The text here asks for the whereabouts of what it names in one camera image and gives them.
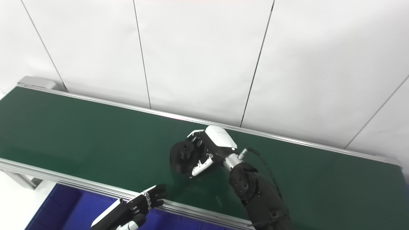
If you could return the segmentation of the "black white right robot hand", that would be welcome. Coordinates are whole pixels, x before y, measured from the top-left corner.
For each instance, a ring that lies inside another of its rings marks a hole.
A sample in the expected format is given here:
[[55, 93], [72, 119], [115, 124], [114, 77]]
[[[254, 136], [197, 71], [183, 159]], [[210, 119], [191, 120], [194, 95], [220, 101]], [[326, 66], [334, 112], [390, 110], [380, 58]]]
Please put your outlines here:
[[223, 166], [228, 172], [231, 172], [242, 162], [238, 158], [237, 144], [222, 127], [210, 125], [203, 130], [194, 130], [186, 140], [193, 143], [194, 149], [198, 150], [199, 154], [199, 159], [193, 169], [187, 173], [190, 179], [212, 165]]

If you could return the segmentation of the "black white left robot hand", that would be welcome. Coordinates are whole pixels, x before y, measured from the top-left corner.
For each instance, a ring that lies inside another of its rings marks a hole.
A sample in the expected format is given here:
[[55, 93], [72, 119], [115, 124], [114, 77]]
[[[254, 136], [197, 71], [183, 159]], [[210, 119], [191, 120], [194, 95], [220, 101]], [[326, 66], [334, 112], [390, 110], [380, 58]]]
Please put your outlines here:
[[164, 204], [166, 185], [152, 186], [129, 201], [119, 198], [91, 224], [91, 230], [137, 230], [146, 222], [147, 214]]

